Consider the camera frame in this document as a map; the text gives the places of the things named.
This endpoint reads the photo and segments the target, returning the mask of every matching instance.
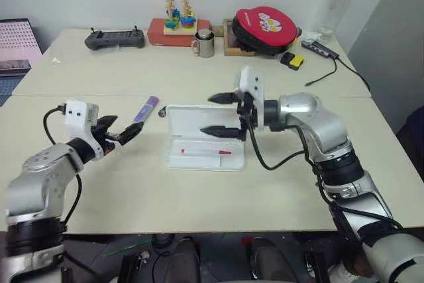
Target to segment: water bottle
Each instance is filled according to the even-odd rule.
[[[351,0],[331,0],[325,18],[319,25],[318,32],[321,33],[320,42],[326,44],[333,36],[340,20],[343,18]]]

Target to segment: black remote controller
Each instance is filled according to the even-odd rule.
[[[107,46],[136,46],[142,48],[144,46],[144,34],[141,30],[134,26],[131,31],[114,31],[114,32],[103,32],[94,31],[91,28],[92,33],[84,41],[87,48],[97,50],[98,48],[104,48]]]

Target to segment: purple marker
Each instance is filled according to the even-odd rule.
[[[156,96],[150,96],[144,104],[143,108],[138,112],[137,116],[134,119],[134,123],[144,122],[149,116],[150,112],[158,104],[159,99]]]

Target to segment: white table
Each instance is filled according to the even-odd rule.
[[[212,92],[215,91],[210,87],[210,91],[198,93],[197,100],[205,99]],[[86,165],[81,173],[82,197],[70,220],[69,232],[335,229],[315,186],[316,180],[301,156],[269,172],[257,161],[248,140],[246,167],[242,172],[170,170],[160,159],[168,122],[157,116],[157,110],[171,102],[185,103],[188,98],[175,88],[159,96],[161,102],[148,118],[141,135],[100,162]],[[111,129],[118,132],[133,120],[148,94],[141,90],[138,96],[12,96],[0,112],[2,203],[7,184],[19,175],[27,157],[49,146],[42,128],[44,113],[73,97],[97,103],[100,116],[118,115]],[[371,173],[394,217],[405,227],[423,226],[424,185],[374,102],[366,97],[327,95],[323,95],[322,100],[326,108],[341,116],[363,167]],[[68,140],[61,115],[51,116],[49,126],[57,141]],[[270,164],[301,147],[291,132],[264,131],[257,137]],[[66,190],[66,211],[75,195],[74,180]],[[3,208],[0,217],[0,230],[5,230]]]
[[[174,92],[185,103],[203,103],[208,95],[233,88],[235,76],[250,64],[264,74],[266,92],[273,97],[308,91],[319,96],[370,97],[361,79],[339,64],[322,82],[304,84],[333,71],[325,59],[297,43],[290,51],[305,57],[294,71],[267,56],[224,56],[223,38],[215,39],[215,55],[200,58],[190,48],[151,46],[142,49],[91,51],[84,39],[89,30],[64,30],[38,64],[25,76],[14,95],[156,95]],[[339,43],[329,48],[350,65]],[[55,58],[61,63],[51,62]]]

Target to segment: cartoon print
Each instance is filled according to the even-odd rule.
[[[278,32],[281,31],[281,23],[275,19],[271,19],[270,16],[264,14],[264,13],[259,13],[258,14],[259,18],[260,18],[260,27],[262,28],[263,31],[266,32]]]

